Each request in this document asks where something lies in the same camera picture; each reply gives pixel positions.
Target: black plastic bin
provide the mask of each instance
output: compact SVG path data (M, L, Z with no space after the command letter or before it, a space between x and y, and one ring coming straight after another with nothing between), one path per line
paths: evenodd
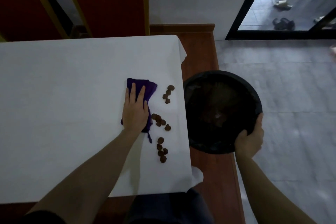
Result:
M237 135L253 131L260 98L243 78L226 71L207 71L183 83L189 144L197 150L223 154L235 151Z

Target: table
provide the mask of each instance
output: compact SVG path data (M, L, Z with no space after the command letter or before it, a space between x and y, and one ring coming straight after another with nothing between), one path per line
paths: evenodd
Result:
M158 84L152 112L172 127L141 134L110 196L186 191L192 186L177 36L140 36L0 44L0 203L40 200L115 138L127 78ZM175 90L171 103L162 94ZM167 162L156 139L165 138Z

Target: purple rag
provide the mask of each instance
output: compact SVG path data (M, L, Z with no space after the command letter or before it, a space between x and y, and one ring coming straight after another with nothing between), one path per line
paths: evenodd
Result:
M132 83L135 83L135 100L138 99L138 95L140 93L140 90L142 88L142 86L146 86L146 90L145 90L145 95L143 97L143 100L148 101L151 98L151 96L153 95L153 93L156 91L157 88L157 84L154 82L151 82L149 80L137 80L137 79L132 79L132 78L127 78L127 87L129 90L129 93L131 93L131 89L132 89ZM149 115L148 115L148 120L147 120L147 124L145 126L145 128L142 130L142 133L148 133L148 139L149 142L152 143L152 139L151 136L149 135L149 130L150 127L152 125L152 121L151 121L151 112L149 110Z

